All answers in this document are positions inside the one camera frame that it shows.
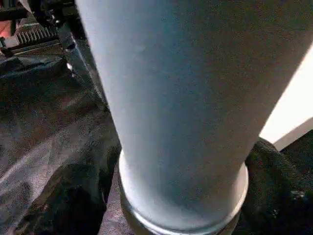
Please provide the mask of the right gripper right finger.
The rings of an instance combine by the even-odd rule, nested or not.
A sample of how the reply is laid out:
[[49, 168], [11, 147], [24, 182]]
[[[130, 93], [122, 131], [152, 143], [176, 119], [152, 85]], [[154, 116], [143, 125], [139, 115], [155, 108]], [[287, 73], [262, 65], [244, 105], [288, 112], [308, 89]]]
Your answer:
[[260, 138], [245, 164], [249, 187], [234, 234], [311, 235], [312, 137], [301, 137], [281, 151]]

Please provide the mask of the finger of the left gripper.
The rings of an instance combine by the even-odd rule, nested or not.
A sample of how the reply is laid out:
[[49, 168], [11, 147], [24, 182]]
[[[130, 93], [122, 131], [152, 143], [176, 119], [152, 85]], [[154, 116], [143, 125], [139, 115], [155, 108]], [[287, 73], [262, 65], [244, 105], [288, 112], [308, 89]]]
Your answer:
[[106, 104], [99, 73], [84, 30], [81, 27], [75, 30], [69, 24], [64, 24], [58, 28], [58, 36], [68, 68], [75, 79], [90, 93], [92, 98], [98, 98]]

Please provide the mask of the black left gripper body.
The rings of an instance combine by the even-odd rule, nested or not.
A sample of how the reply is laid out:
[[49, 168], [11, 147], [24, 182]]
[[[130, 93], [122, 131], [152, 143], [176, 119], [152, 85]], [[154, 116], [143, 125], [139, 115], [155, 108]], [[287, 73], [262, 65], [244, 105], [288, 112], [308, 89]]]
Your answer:
[[82, 56], [82, 26], [73, 0], [2, 0], [0, 21], [11, 28], [0, 38], [2, 56]]

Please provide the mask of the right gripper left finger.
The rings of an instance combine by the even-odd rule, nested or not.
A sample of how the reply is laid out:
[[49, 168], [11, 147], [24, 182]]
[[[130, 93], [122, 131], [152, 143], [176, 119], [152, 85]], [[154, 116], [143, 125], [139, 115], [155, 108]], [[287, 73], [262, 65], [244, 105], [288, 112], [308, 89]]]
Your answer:
[[99, 163], [59, 167], [14, 229], [16, 235], [96, 235], [107, 209], [121, 146], [105, 150]]

